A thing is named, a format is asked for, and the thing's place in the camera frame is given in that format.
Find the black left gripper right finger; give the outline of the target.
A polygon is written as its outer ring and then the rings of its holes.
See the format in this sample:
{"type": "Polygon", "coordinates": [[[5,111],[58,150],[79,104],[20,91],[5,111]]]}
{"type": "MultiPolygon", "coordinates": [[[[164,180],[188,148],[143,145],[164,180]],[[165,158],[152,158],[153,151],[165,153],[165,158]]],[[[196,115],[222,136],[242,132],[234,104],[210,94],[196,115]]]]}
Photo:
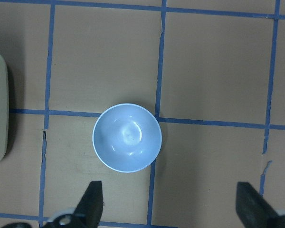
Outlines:
{"type": "Polygon", "coordinates": [[[285,213],[274,210],[248,182],[238,182],[236,213],[246,228],[285,228],[285,213]]]}

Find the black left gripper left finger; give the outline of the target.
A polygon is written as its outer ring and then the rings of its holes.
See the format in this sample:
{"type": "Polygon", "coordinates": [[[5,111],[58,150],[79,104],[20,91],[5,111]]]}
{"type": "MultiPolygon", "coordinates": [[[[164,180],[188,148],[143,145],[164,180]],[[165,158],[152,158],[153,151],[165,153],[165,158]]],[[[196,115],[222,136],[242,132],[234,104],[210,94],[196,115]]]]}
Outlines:
{"type": "Polygon", "coordinates": [[[101,181],[89,183],[77,207],[51,217],[45,228],[96,228],[103,213],[103,187],[101,181]]]}

